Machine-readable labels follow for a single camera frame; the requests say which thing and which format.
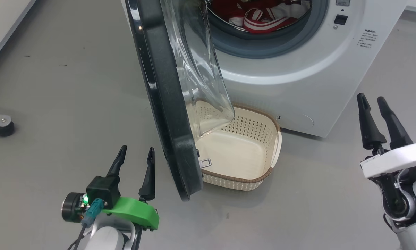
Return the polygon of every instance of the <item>washing machine door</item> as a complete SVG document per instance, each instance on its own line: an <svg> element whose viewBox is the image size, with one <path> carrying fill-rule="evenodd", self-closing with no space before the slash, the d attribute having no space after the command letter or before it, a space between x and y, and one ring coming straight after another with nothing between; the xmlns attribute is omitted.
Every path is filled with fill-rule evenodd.
<svg viewBox="0 0 416 250"><path fill-rule="evenodd" d="M182 200L203 187L195 141L234 118L203 0L122 0Z"/></svg>

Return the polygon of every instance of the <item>brown basket rim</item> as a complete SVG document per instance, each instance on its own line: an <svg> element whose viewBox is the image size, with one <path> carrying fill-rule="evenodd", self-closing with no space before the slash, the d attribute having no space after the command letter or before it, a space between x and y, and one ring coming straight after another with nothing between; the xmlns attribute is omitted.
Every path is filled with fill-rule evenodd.
<svg viewBox="0 0 416 250"><path fill-rule="evenodd" d="M271 117L267 113L256 110L256 109L252 109L250 107L237 105L237 104L233 104L233 107L239 108L239 109L244 109L244 110L251 111L251 112L255 112L255 113L258 113L258 114L261 114L263 116L268 117L274 123L274 126L276 127L276 131L280 132L279 124L276 122L276 120L273 117ZM214 176L214 177L217 177L217 178L221 178L221 179L225 179L225 180L229 180L229 181L233 181L233 182L243 182L243 183L261 182L261 181L265 180L272 172L273 172L273 168L270 167L270 168L268 168L268 171L266 171L266 173L263 174L262 176L260 176L259 178L256 178L256 179L242 179L242 178L231 177L231 176L227 176L227 175L223 175L223 174L217 174L217 173L202 169L202 174L211 175L211 176Z"/></svg>

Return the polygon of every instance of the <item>gray floor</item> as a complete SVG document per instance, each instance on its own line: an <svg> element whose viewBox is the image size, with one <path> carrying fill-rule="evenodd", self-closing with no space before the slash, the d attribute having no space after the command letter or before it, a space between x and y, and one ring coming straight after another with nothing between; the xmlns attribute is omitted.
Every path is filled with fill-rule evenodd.
<svg viewBox="0 0 416 250"><path fill-rule="evenodd" d="M384 95L416 140L415 19L398 22L358 92L372 103ZM118 0L39 0L0 54L0 112L17 126L0 138L0 249L66 249L79 225L62 221L62 200L105 174L122 144L124 196L137 197L148 147L157 149L151 204L160 229L144 233L141 249L399 247L358 165L368 152L355 99L326 139L284 133L275 171L258 189L206 185L181 202Z"/></svg>

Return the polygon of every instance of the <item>laundry basket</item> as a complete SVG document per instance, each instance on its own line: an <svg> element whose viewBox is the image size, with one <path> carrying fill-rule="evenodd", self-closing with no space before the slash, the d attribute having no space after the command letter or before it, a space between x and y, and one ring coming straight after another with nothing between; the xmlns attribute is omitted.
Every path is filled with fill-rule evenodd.
<svg viewBox="0 0 416 250"><path fill-rule="evenodd" d="M234 106L235 117L228 125L196 142L203 181L249 191L257 188L272 172L281 148L278 123L270 116Z"/></svg>

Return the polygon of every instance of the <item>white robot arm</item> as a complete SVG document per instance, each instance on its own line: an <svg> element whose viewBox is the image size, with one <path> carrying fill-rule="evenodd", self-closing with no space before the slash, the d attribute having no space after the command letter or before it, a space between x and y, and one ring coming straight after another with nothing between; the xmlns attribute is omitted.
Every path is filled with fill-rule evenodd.
<svg viewBox="0 0 416 250"><path fill-rule="evenodd" d="M391 137L391 150L382 148L387 140L371 117L365 95L358 94L357 101L362 144L373 150L360 166L365 177L381 189L385 223L397 234L403 250L416 250L416 143L385 99L379 97L379 109Z"/></svg>

